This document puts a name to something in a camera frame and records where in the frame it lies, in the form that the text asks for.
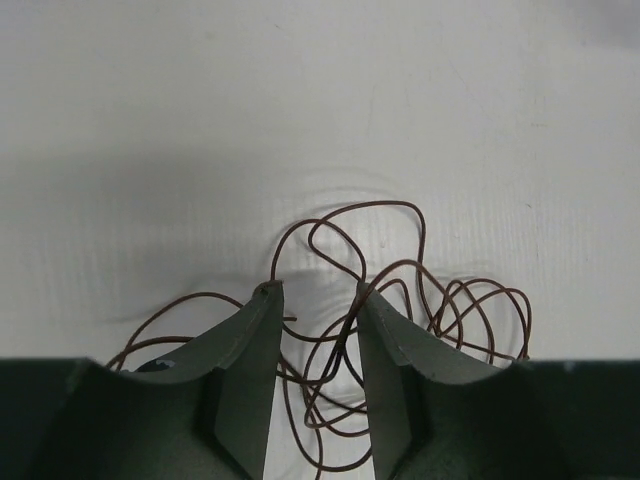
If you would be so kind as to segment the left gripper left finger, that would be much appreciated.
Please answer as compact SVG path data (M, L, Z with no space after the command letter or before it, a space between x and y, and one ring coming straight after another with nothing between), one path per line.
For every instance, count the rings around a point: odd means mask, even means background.
M1 363L5 479L259 479L284 293L251 300L134 372L89 359Z

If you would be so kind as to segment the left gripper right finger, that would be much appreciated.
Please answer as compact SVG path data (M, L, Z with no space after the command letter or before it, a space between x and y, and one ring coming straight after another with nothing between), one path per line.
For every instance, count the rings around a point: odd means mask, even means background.
M358 343L379 479L635 479L635 360L486 364L361 284Z

